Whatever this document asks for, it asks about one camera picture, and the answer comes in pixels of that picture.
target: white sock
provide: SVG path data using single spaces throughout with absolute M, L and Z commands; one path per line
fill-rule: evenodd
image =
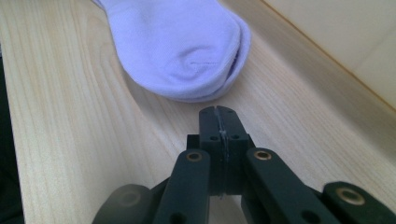
M 223 95 L 248 56 L 248 26 L 216 0 L 93 0 L 120 62 L 147 90 L 183 102 Z

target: wall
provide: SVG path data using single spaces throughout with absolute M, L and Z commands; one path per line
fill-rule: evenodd
M 396 108 L 396 1 L 262 1 Z

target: wooden surface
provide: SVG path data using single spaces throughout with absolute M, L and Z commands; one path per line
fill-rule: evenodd
M 134 84 L 106 14 L 89 0 L 0 2 L 27 223 L 90 223 L 109 193 L 172 171 L 209 105 L 238 113 L 257 146 L 307 184 L 344 180 L 396 211 L 396 113 L 259 0 L 224 0 L 252 30 L 232 90 L 182 104 Z M 210 223 L 244 223 L 238 198 L 212 199 Z

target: light wood table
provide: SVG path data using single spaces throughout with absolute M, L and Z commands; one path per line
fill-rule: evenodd
M 396 112 L 259 0 L 224 0 L 252 31 L 232 90 L 169 101 L 122 70 L 106 14 L 89 0 L 3 0 L 0 41 L 27 223 L 90 223 L 116 188 L 171 174 L 209 105 L 238 113 L 257 146 L 314 189 L 344 180 L 396 211 Z M 238 197 L 210 223 L 244 223 Z

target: bolt hole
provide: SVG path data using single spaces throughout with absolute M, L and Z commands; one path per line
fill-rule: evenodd
M 174 213 L 172 216 L 169 218 L 169 222 L 171 224 L 184 224 L 186 223 L 187 218 L 181 213 Z
M 354 205 L 363 205 L 365 204 L 363 196 L 361 196 L 358 192 L 353 189 L 348 188 L 340 188 L 336 190 L 338 197 L 344 200 L 347 203 Z
M 301 213 L 301 217 L 305 220 L 307 223 L 311 224 L 319 224 L 320 223 L 320 217 L 318 217 L 317 214 L 311 211 L 303 211 Z
M 189 161 L 200 161 L 202 159 L 201 153 L 192 152 L 187 154 L 187 160 Z
M 137 205 L 140 201 L 140 193 L 137 191 L 127 191 L 119 198 L 119 204 L 124 207 Z
M 271 158 L 272 158 L 271 154 L 269 154 L 266 151 L 256 151 L 254 153 L 254 157 L 256 157 L 257 159 L 262 160 L 262 161 L 268 161 L 268 160 L 271 160 Z

